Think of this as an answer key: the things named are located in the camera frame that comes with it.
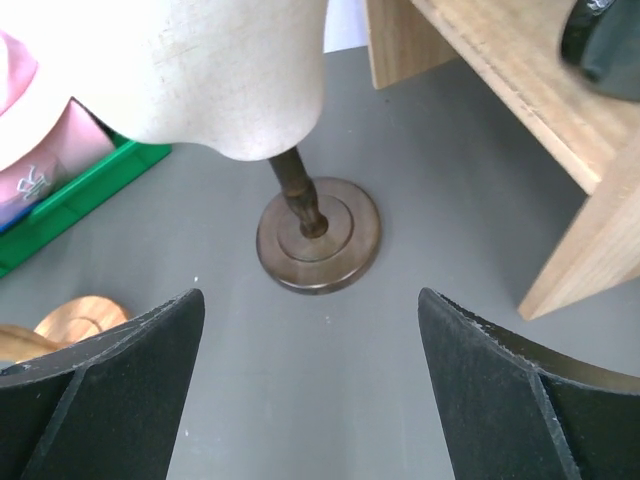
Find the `wooden panel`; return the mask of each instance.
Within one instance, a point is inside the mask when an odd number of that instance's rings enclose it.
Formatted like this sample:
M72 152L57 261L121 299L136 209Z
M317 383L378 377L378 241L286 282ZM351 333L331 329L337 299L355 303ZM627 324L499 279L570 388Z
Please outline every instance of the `wooden panel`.
M640 133L578 213L520 306L536 318L640 275Z
M574 0L412 1L575 181L593 193L640 126L640 107L592 93L561 66L558 43ZM369 3L380 15L389 15L380 4L392 15L404 5L402 0Z
M410 0L365 0L375 88L384 88L457 57Z

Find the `green basket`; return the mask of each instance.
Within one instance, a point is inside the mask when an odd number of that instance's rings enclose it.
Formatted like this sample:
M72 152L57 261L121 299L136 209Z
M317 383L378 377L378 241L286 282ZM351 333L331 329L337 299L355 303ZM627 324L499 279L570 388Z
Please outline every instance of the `green basket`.
M0 234L0 278L158 163L170 145L143 145L115 136L116 151Z

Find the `gray surface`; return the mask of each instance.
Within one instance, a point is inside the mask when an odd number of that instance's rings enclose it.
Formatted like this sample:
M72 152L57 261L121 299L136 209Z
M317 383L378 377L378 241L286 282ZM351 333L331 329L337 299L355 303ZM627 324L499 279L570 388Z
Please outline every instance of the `gray surface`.
M328 76L301 151L312 174L355 180L378 202L384 244L357 284L312 298L273 283L255 254L277 191L268 164L195 146L0 281L3 321L30 327L79 295L142 313L204 291L171 480L452 478L418 333L423 286L640 375L638 282L532 323L517 316L584 197L464 64L375 92L361 49L330 55Z

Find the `white logo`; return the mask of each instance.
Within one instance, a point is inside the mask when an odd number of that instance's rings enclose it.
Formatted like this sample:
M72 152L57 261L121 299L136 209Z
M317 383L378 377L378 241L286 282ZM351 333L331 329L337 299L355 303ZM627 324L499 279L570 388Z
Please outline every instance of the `white logo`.
M37 168L38 167L36 167L35 165L30 165L29 176L27 178L22 178L18 182L18 191L20 193L24 193L22 199L25 202L39 198L42 194L42 191L51 186L51 181L44 173L36 178Z

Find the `wooden shelf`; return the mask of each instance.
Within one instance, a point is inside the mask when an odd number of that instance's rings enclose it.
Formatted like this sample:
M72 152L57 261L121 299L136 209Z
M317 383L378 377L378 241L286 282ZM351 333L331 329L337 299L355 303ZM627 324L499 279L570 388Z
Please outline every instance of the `wooden shelf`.
M640 107L593 93L561 65L574 0L411 1L592 194L640 127Z

